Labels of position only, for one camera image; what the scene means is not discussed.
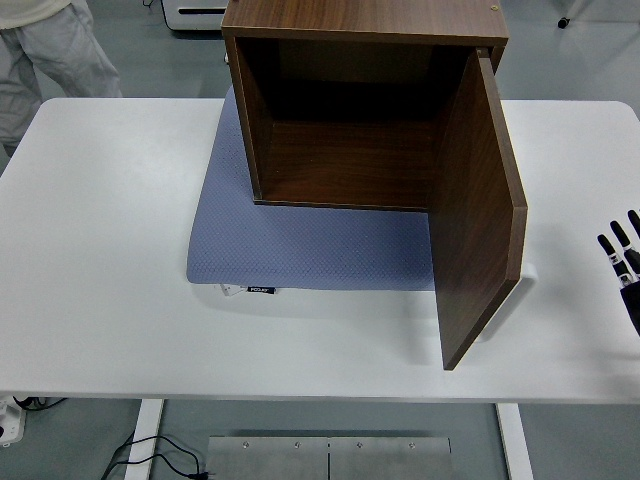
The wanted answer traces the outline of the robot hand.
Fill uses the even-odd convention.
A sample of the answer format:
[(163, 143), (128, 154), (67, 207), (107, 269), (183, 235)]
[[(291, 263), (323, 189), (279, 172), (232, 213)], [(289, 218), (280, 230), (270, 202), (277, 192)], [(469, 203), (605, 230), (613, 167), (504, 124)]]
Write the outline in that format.
[(639, 333), (639, 250), (617, 220), (610, 222), (610, 228), (622, 247), (621, 255), (606, 235), (599, 234), (597, 240), (620, 283), (623, 304), (636, 333)]

